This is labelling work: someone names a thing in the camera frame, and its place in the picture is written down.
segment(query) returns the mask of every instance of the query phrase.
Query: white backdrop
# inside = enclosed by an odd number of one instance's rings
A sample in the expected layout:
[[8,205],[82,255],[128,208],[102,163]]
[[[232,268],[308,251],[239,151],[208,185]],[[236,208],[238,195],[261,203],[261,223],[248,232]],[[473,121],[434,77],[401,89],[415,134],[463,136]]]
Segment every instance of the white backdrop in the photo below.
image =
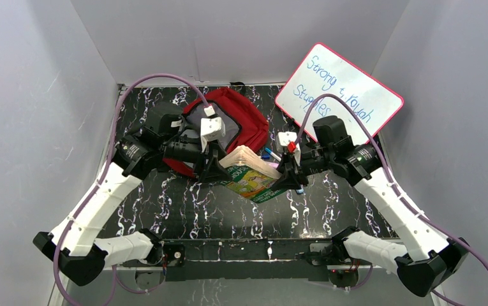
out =
[[[405,99],[383,128],[398,182],[488,260],[488,1],[412,0],[373,76]],[[472,256],[443,288],[488,305]]]
[[69,1],[0,0],[0,305],[46,305],[33,245],[81,199],[107,144],[117,86]]
[[71,2],[116,82],[207,85],[285,82],[318,41],[370,73],[409,1]]

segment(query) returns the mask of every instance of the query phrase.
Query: black table surface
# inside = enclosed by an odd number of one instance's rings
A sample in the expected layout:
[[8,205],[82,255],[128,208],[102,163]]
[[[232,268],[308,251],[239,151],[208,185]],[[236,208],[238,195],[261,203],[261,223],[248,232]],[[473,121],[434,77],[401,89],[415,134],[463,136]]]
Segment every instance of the black table surface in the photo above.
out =
[[[206,93],[216,88],[200,90]],[[280,88],[276,85],[237,88],[268,120],[268,148],[275,146],[278,131],[298,129],[274,104]],[[184,107],[196,98],[197,94],[189,87],[135,89],[124,102],[117,137],[132,124],[144,120],[148,109],[156,103],[169,101]],[[149,228],[165,239],[325,238],[347,226],[357,226],[380,238],[396,236],[371,203],[332,172],[313,175],[309,183],[304,188],[305,195],[288,191],[256,204],[223,186],[199,184],[173,171],[154,171],[123,201],[100,237],[128,235]]]

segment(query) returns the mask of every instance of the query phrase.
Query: blue marker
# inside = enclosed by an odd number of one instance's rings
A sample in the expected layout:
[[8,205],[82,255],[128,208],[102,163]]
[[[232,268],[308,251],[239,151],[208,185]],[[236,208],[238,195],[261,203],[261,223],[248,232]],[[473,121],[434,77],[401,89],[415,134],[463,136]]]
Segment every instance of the blue marker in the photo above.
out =
[[276,161],[281,161],[281,157],[279,157],[276,153],[273,153],[272,150],[270,150],[268,148],[264,148],[264,151],[266,151],[266,153],[270,154],[270,156],[272,156]]
[[[270,156],[272,156],[276,161],[281,161],[281,157],[279,155],[277,155],[276,153],[273,153],[272,150],[270,150],[268,148],[264,148],[264,151],[266,151],[266,153],[270,154]],[[304,189],[300,188],[300,189],[296,190],[296,194],[304,194]]]

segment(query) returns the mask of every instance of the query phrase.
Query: purple cable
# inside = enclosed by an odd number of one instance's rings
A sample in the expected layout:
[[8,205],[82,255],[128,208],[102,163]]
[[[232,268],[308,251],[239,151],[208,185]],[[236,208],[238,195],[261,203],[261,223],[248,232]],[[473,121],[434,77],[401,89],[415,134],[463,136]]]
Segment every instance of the purple cable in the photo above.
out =
[[[108,172],[108,166],[110,165],[110,160],[112,159],[112,156],[114,154],[114,143],[115,143],[115,137],[116,137],[116,123],[118,121],[118,118],[120,116],[120,110],[122,108],[122,104],[124,103],[124,100],[129,96],[129,94],[131,93],[131,91],[140,83],[146,81],[146,80],[150,80],[152,78],[173,78],[174,80],[178,80],[188,86],[190,86],[197,94],[198,94],[198,97],[202,100],[202,103],[204,103],[205,107],[208,107],[209,104],[208,102],[206,101],[206,98],[204,97],[204,95],[202,94],[202,92],[200,92],[200,90],[198,90],[198,88],[196,86],[194,86],[193,84],[191,84],[189,81],[187,81],[186,79],[184,78],[181,78],[179,76],[176,76],[176,75],[170,75],[168,73],[156,73],[156,74],[153,74],[153,75],[147,75],[147,76],[143,76],[142,78],[138,79],[137,81],[135,81],[135,83],[131,84],[127,89],[126,91],[124,92],[124,94],[122,96],[120,96],[120,98],[118,99],[118,102],[116,103],[116,109],[115,109],[115,112],[114,112],[114,116],[112,117],[112,125],[111,125],[111,130],[110,130],[110,138],[109,138],[109,143],[108,143],[108,152],[107,152],[107,159],[105,161],[105,166],[103,167],[103,172],[101,172],[101,175],[99,176],[99,181],[102,182],[105,180],[105,177],[107,176],[107,172]],[[77,210],[75,211],[75,213],[73,214],[73,219],[76,219],[78,217],[78,215],[80,214],[80,212],[84,209],[84,207],[88,204],[88,202],[91,200],[91,198],[93,198],[94,194],[97,192],[97,190],[99,189],[99,186],[95,185],[92,190],[90,191],[90,193],[84,198],[84,200],[80,203],[80,205],[77,207]],[[59,292],[61,293],[61,295],[63,295],[63,297],[65,298],[65,300],[67,300],[67,302],[69,302],[70,304],[74,305],[74,306],[79,306],[80,304],[75,301],[68,293],[67,291],[65,291],[65,288],[63,287],[63,284],[61,283],[61,279],[59,278],[59,267],[58,267],[58,262],[59,262],[59,253],[60,253],[60,250],[61,250],[61,247],[63,245],[63,242],[65,240],[65,237],[67,236],[67,234],[69,233],[69,230],[71,229],[71,225],[73,224],[73,220],[69,220],[69,222],[67,223],[67,225],[65,226],[65,228],[63,229],[62,233],[61,233],[61,236],[58,240],[58,243],[56,245],[56,250],[54,251],[54,258],[53,258],[53,264],[52,264],[52,270],[54,272],[54,280],[55,280],[55,283],[56,283],[56,286],[58,287],[58,290]],[[113,271],[113,279],[112,279],[112,291],[110,293],[110,296],[108,298],[108,300],[104,303],[104,305],[108,305],[108,303],[110,303],[111,299],[114,297],[114,291],[115,291],[115,288],[116,288],[116,267],[115,266],[112,266],[112,271]]]
[[[302,134],[304,132],[304,127],[306,126],[306,123],[307,123],[307,118],[309,117],[309,114],[311,113],[311,110],[313,109],[313,107],[315,106],[315,104],[317,104],[317,102],[319,102],[319,100],[321,100],[323,98],[326,98],[326,97],[334,98],[336,101],[340,102],[340,104],[343,105],[343,107],[345,107],[345,109],[347,109],[347,111],[349,111],[349,113],[351,114],[351,116],[357,121],[357,123],[359,124],[360,128],[363,130],[364,134],[366,134],[367,138],[369,139],[369,143],[373,146],[373,148],[375,149],[375,151],[377,151],[377,155],[379,155],[379,160],[381,161],[381,164],[383,166],[383,171],[385,172],[385,175],[387,177],[387,180],[388,180],[388,182],[392,183],[391,188],[392,188],[392,190],[394,190],[394,193],[396,194],[396,196],[400,197],[399,199],[400,199],[401,203],[403,203],[403,205],[405,205],[405,207],[407,207],[408,210],[410,210],[411,212],[413,212],[413,214],[418,215],[418,218],[422,222],[424,222],[424,223],[430,225],[431,227],[435,228],[436,230],[442,232],[443,234],[445,234],[446,236],[448,236],[450,239],[452,239],[453,241],[455,241],[457,244],[459,244],[462,247],[464,247],[475,258],[477,258],[477,260],[480,261],[480,263],[488,271],[488,262],[486,261],[486,259],[484,259],[484,257],[482,257],[482,255],[480,255],[476,250],[474,250],[474,248],[470,247],[468,244],[466,244],[465,242],[463,242],[462,240],[460,240],[459,238],[457,238],[456,236],[454,236],[453,234],[451,234],[447,230],[443,229],[441,226],[438,226],[437,224],[433,223],[428,218],[424,217],[423,215],[420,215],[419,212],[417,212],[417,210],[414,209],[409,204],[409,202],[407,202],[407,200],[402,196],[400,190],[398,189],[398,187],[397,187],[397,185],[396,185],[396,183],[394,181],[394,178],[392,177],[391,169],[390,169],[390,167],[387,164],[387,160],[385,159],[385,156],[383,155],[383,152],[381,151],[381,149],[379,148],[379,146],[377,145],[377,143],[375,142],[375,140],[373,140],[373,137],[370,135],[369,131],[364,126],[364,123],[362,123],[362,121],[360,121],[360,118],[353,112],[353,110],[340,97],[336,96],[335,94],[322,94],[322,95],[318,96],[317,98],[315,98],[315,100],[313,100],[313,102],[309,106],[309,109],[307,110],[307,113],[306,113],[306,116],[304,117],[304,120],[302,121],[302,125],[300,126],[300,131],[298,133],[298,137],[297,137],[295,143],[299,143],[300,142],[300,138],[302,137]],[[454,302],[452,300],[449,300],[448,298],[444,297],[441,294],[438,294],[435,291],[433,291],[433,293],[436,294],[438,297],[442,298],[447,303],[451,303],[452,305],[455,305],[455,306],[462,306],[462,304],[457,303],[457,302]]]
[[373,271],[373,263],[369,266],[369,270],[366,274],[366,277],[364,277],[362,282],[360,284],[356,284],[354,287],[351,287],[351,290],[355,290],[355,289],[362,287],[367,282],[367,280],[370,278],[372,271]]

